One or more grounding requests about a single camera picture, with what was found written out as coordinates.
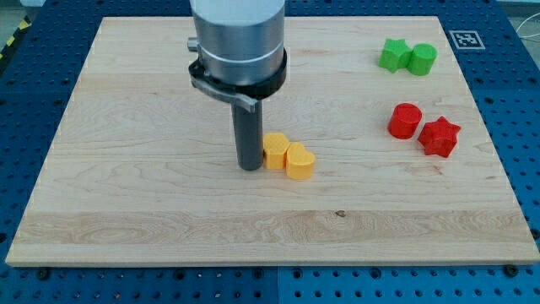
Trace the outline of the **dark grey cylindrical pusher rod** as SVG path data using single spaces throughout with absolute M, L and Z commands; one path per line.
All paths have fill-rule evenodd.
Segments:
M 262 103 L 256 104 L 254 112 L 232 106 L 231 113 L 238 165 L 245 171 L 257 170 L 263 162 Z

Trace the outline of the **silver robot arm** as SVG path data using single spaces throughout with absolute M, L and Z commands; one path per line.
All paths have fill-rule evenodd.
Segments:
M 198 58 L 193 87 L 231 105 L 238 165 L 263 162 L 262 101 L 284 84 L 284 0 L 191 0 L 197 36 L 187 42 Z

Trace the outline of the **black mounting ring with bracket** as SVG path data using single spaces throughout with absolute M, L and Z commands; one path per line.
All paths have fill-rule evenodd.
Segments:
M 283 49 L 283 60 L 278 70 L 268 79 L 251 85 L 226 84 L 210 75 L 197 59 L 188 67 L 192 86 L 205 95 L 253 113 L 260 100 L 276 93 L 286 79 L 288 54 Z

